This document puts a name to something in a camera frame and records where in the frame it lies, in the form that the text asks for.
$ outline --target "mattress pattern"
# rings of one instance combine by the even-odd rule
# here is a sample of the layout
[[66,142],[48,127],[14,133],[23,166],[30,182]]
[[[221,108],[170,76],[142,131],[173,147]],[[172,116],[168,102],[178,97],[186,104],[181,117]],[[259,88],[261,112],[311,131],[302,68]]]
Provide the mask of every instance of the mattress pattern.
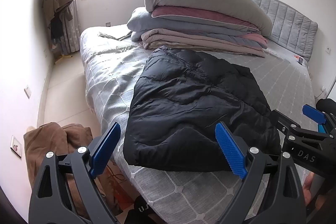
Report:
[[[213,224],[238,190],[241,184],[238,176],[226,171],[165,172],[129,166],[124,159],[123,141],[133,88],[152,51],[145,50],[130,39],[116,41],[97,35],[99,32],[113,35],[117,28],[125,26],[93,27],[86,29],[81,36],[87,102],[95,111],[102,132],[114,122],[118,122],[122,129],[121,139],[113,153],[114,159],[148,204],[167,223]],[[266,58],[208,53],[249,67],[272,110],[279,110],[302,128],[317,130],[317,124],[302,114],[303,105],[315,106],[307,69],[265,52]],[[299,166],[298,172],[302,180],[307,175],[307,170]],[[264,175],[247,218],[256,214],[267,180],[268,176]]]

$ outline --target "floor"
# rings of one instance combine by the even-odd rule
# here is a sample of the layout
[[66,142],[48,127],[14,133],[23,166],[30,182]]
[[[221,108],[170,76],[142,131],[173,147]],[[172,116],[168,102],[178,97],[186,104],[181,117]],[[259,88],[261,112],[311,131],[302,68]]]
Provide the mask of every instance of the floor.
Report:
[[[57,122],[60,126],[80,123],[91,128],[93,137],[100,136],[99,121],[86,103],[85,86],[84,67],[79,52],[55,64],[48,88],[44,123]],[[109,166],[115,174],[120,173],[112,162]],[[129,181],[120,181],[120,185],[131,198],[135,199],[139,195]],[[124,223],[127,211],[131,208],[117,216],[120,223]]]

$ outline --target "curtain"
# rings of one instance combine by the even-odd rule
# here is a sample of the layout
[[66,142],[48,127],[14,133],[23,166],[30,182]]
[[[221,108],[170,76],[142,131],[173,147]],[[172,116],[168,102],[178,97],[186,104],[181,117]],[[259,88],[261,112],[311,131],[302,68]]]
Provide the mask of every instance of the curtain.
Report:
[[63,25],[63,33],[64,36],[61,37],[61,47],[62,51],[65,55],[69,55],[72,52],[79,51],[79,38],[80,38],[80,23],[78,20],[78,9],[77,9],[77,0],[73,0],[73,2],[69,6],[73,19],[68,21],[64,17],[61,18]]

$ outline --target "gray headboard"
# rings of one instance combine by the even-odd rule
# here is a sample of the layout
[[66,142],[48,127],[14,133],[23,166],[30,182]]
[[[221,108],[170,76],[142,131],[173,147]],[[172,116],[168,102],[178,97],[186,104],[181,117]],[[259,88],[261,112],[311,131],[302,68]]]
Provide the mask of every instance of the gray headboard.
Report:
[[272,21],[272,32],[267,38],[309,61],[317,23],[279,0],[253,1]]

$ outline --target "black puffer jacket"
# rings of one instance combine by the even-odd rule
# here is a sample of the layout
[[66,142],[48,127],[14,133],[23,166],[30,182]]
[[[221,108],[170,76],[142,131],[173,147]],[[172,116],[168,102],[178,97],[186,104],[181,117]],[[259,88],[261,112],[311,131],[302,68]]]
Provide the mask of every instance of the black puffer jacket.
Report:
[[134,87],[124,156],[129,165],[166,171],[230,170],[215,125],[223,121],[247,145],[278,155],[280,138],[269,114],[249,68],[162,47]]

